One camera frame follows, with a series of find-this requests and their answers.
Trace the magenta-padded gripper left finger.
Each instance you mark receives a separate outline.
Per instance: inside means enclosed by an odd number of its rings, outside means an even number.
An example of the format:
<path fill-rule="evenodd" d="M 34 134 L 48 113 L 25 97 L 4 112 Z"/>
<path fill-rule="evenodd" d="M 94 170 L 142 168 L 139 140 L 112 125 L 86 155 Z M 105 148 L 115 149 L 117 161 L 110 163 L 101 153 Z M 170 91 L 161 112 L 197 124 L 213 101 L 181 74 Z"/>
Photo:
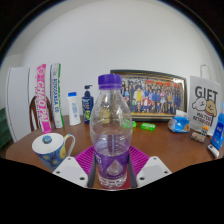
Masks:
<path fill-rule="evenodd" d="M 55 169 L 54 175 L 84 188 L 92 188 L 95 182 L 96 161 L 91 146 L 77 156 L 68 156 Z"/>

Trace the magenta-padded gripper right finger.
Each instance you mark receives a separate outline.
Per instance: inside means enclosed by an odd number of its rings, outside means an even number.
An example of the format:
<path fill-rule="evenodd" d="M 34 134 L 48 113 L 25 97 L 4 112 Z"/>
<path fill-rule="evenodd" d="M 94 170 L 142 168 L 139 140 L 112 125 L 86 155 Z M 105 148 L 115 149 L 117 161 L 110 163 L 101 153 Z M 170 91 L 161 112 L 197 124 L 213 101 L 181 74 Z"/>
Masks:
<path fill-rule="evenodd" d="M 133 146 L 129 148 L 128 168 L 132 188 L 143 187 L 171 174 L 157 156 L 150 157 Z"/>

